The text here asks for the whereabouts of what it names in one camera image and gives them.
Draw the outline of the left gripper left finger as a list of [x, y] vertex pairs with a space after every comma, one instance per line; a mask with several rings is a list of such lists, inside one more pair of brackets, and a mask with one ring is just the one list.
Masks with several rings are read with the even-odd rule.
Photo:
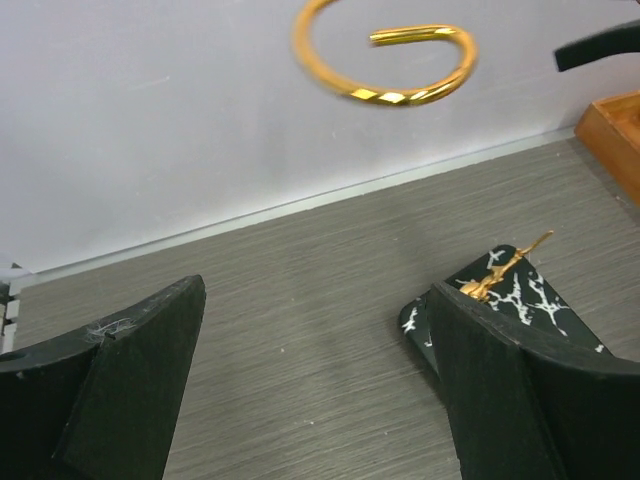
[[2, 355], [2, 478], [162, 478], [205, 303], [187, 276]]

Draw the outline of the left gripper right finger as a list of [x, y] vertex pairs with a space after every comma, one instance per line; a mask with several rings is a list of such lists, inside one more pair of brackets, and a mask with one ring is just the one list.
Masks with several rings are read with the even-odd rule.
[[515, 323], [444, 282], [427, 307], [463, 478], [638, 478], [638, 363]]

